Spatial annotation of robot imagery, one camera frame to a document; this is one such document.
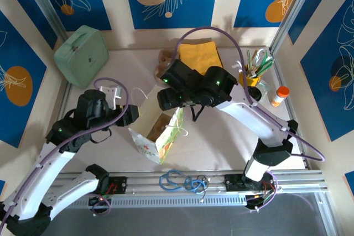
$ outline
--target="yellow cloth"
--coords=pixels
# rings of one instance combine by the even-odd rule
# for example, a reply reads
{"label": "yellow cloth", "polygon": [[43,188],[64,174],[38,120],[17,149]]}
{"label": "yellow cloth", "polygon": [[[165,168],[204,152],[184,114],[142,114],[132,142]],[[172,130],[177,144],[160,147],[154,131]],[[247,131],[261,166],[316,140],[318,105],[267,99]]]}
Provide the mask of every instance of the yellow cloth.
{"label": "yellow cloth", "polygon": [[222,67],[214,41],[203,44],[181,44],[179,46],[179,56],[183,63],[202,75],[210,66]]}

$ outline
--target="yellow cup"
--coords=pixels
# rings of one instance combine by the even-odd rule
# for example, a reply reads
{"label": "yellow cup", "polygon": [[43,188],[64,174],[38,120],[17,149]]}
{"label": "yellow cup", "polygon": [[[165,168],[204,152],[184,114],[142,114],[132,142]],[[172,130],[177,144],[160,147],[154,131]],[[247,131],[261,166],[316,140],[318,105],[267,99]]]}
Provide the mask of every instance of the yellow cup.
{"label": "yellow cup", "polygon": [[[247,86],[256,87],[258,85],[258,83],[261,81],[261,77],[256,77],[256,78],[246,77],[246,81],[247,81]],[[243,86],[242,72],[240,72],[240,74],[238,75],[238,83],[240,83]]]}

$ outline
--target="mint green tin box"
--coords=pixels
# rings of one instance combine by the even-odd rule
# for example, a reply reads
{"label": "mint green tin box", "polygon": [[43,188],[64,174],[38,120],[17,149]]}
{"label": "mint green tin box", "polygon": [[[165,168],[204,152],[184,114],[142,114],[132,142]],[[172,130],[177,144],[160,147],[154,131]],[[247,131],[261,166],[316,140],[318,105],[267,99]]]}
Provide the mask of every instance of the mint green tin box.
{"label": "mint green tin box", "polygon": [[83,25],[59,47],[54,60],[67,81],[86,88],[108,61],[108,48],[99,30]]}

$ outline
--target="floral paper bag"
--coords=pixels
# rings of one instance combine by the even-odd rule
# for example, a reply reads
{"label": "floral paper bag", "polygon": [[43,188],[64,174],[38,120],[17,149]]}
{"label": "floral paper bag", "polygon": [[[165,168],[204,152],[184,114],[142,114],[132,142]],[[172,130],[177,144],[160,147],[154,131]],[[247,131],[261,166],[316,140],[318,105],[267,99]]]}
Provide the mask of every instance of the floral paper bag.
{"label": "floral paper bag", "polygon": [[155,86],[151,90],[139,108],[139,118],[128,128],[138,151],[159,164],[166,158],[183,124],[182,108],[161,111],[157,101],[161,89]]}

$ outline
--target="white table surface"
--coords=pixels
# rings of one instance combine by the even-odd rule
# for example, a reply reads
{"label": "white table surface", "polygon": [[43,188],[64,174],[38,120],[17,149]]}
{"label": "white table surface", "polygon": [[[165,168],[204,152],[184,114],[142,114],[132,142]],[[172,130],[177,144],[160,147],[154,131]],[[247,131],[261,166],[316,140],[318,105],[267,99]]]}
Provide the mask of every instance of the white table surface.
{"label": "white table surface", "polygon": [[[244,56],[246,49],[250,49],[253,54],[255,48],[242,48]],[[237,70],[231,68],[240,58],[237,50],[222,48],[218,51],[224,68],[238,78]],[[130,92],[132,88],[139,87],[148,94],[156,84],[153,72],[158,63],[158,54],[159,50],[110,51],[110,60],[96,78],[115,78],[125,84]],[[273,90],[279,86],[274,69],[265,73],[263,79]],[[72,87],[65,112],[76,107],[77,99],[83,92],[82,89]],[[134,90],[133,99],[135,104],[140,105],[144,101],[144,96]],[[117,104],[124,103],[123,96]],[[284,103],[275,108],[270,105],[267,96],[262,98],[260,103],[280,118],[289,119]],[[205,108],[196,123],[191,120],[190,109],[185,108],[184,128],[188,130],[189,135],[186,137],[179,135],[176,138],[162,165],[150,161],[137,152],[127,127],[111,127],[113,136],[98,145],[91,142],[83,145],[63,172],[82,172],[91,164],[98,164],[108,172],[151,172],[169,169],[243,170],[247,160],[252,156],[258,139],[241,122],[215,108]],[[103,139],[106,134],[107,132],[98,132],[94,134],[94,138]],[[293,153],[299,153],[296,141],[292,140],[292,142]],[[304,163],[302,158],[290,157],[274,169],[304,169]]]}

